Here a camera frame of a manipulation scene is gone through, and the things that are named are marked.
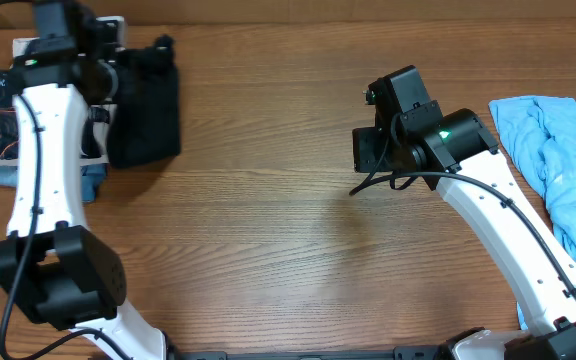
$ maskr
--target blue towel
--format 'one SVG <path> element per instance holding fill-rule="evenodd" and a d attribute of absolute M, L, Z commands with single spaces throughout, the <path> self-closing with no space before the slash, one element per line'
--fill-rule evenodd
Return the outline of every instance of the blue towel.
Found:
<path fill-rule="evenodd" d="M 545 200 L 555 238 L 576 261 L 575 100 L 522 96 L 492 101 L 490 112 L 513 163 Z"/>
<path fill-rule="evenodd" d="M 95 201 L 97 188 L 106 179 L 106 165 L 96 164 L 81 167 L 81 199 L 85 203 Z M 0 166 L 0 185 L 17 186 L 17 167 Z"/>

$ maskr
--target wood grain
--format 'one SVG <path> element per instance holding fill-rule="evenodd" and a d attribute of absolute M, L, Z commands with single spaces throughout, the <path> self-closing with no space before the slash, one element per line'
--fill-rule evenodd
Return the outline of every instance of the wood grain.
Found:
<path fill-rule="evenodd" d="M 130 25 L 576 18 L 576 0 L 80 0 Z M 27 4 L 0 8 L 0 28 L 33 28 Z"/>
<path fill-rule="evenodd" d="M 162 33 L 177 41 L 183 154 L 111 171 L 86 206 L 149 322 L 185 351 L 232 353 L 387 349 L 517 327 L 508 285 L 437 194 L 418 183 L 347 196 L 362 179 L 350 132 L 373 117 L 365 86 L 408 64 L 444 113 L 471 108 L 491 129 L 490 100 L 576 99 L 576 19 L 133 27 L 130 46 Z M 2 66 L 12 38 L 29 35 L 0 31 Z M 0 188 L 0 239 L 13 196 Z M 4 301 L 0 289 L 0 316 Z M 9 348 L 57 335 L 16 313 Z M 93 352 L 76 341 L 52 358 Z"/>

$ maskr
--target light blue cloth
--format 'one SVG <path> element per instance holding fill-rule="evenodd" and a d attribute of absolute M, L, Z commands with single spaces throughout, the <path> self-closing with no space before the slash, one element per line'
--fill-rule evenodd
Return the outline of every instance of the light blue cloth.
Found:
<path fill-rule="evenodd" d="M 97 188 L 106 179 L 106 165 L 81 167 L 81 199 L 85 203 L 95 201 Z M 0 166 L 0 185 L 17 187 L 17 167 Z"/>
<path fill-rule="evenodd" d="M 492 101 L 490 112 L 513 163 L 545 200 L 555 238 L 576 261 L 575 100 L 522 96 Z"/>

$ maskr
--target folded blue fabric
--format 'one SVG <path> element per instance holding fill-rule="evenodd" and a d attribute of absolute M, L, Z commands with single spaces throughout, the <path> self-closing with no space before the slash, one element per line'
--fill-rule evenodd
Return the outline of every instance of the folded blue fabric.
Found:
<path fill-rule="evenodd" d="M 85 203 L 95 201 L 97 188 L 106 179 L 106 165 L 96 164 L 81 167 L 81 199 Z M 0 166 L 0 185 L 17 186 L 17 167 Z"/>
<path fill-rule="evenodd" d="M 492 101 L 490 112 L 513 163 L 545 200 L 555 237 L 576 261 L 575 100 L 522 96 Z"/>

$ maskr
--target wooden tabletop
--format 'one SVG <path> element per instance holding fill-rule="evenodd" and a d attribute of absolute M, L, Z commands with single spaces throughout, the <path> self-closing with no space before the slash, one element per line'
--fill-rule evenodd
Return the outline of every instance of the wooden tabletop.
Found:
<path fill-rule="evenodd" d="M 112 170 L 85 207 L 153 326 L 184 351 L 231 353 L 389 349 L 517 328 L 501 273 L 423 182 L 348 197 L 363 178 L 351 130 L 373 121 L 366 85 L 409 64 L 444 114 L 470 108 L 493 132 L 493 99 L 576 99 L 576 19 L 133 27 L 129 45 L 163 33 L 176 40 L 183 153 Z M 0 31 L 0 66 L 11 40 L 30 35 Z M 0 240 L 13 197 L 0 187 Z M 0 317 L 5 299 L 0 289 Z M 16 311 L 8 347 L 27 355 L 60 335 Z M 94 351 L 77 340 L 52 356 Z"/>

